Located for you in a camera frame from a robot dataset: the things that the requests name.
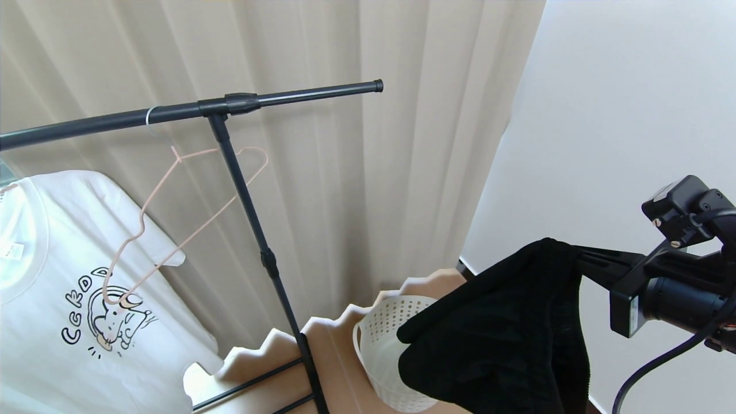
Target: perforated basket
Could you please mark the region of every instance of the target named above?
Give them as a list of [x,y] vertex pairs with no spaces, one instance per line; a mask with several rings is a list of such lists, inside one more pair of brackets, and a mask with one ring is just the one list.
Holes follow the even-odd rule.
[[[418,413],[437,403],[407,387],[399,375],[399,357],[408,348],[396,331],[410,317],[436,302],[425,296],[396,296],[375,305],[353,328],[353,345],[371,386],[386,405],[402,413]],[[358,330],[361,332],[358,343]]]

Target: white wall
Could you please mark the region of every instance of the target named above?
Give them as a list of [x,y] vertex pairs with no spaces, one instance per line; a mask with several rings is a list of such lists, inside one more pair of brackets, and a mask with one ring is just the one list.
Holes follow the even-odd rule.
[[[648,253],[662,236],[640,205],[687,174],[736,201],[736,2],[549,1],[462,257],[483,270],[544,236]],[[631,373],[690,334],[654,321],[627,340],[608,310],[584,282],[591,395],[610,413]],[[736,356],[700,345],[622,412],[733,413],[735,385]]]

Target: white t-shirt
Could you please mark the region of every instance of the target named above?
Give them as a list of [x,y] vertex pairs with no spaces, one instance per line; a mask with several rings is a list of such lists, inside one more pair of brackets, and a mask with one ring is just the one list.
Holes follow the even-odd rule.
[[[139,207],[98,172],[17,184],[0,195],[0,413],[190,413],[184,371],[222,367],[214,338],[159,272],[120,305],[102,300]],[[176,248],[145,224],[116,265],[113,299]]]

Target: dark baseboard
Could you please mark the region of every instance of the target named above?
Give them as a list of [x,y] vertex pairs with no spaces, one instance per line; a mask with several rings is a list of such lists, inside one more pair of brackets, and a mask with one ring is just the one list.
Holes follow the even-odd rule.
[[[460,274],[465,278],[465,280],[470,280],[475,277],[473,272],[470,271],[470,269],[467,268],[465,263],[463,263],[462,259],[458,260],[457,266],[455,268],[460,272]],[[600,411],[598,411],[597,408],[593,404],[588,402],[588,409],[586,410],[585,414],[603,414]]]

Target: black cloth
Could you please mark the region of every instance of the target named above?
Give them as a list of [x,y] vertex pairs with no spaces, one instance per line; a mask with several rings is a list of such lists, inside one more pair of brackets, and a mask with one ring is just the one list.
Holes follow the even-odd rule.
[[412,317],[397,332],[411,344],[401,379],[476,414],[584,414],[579,254],[534,242]]

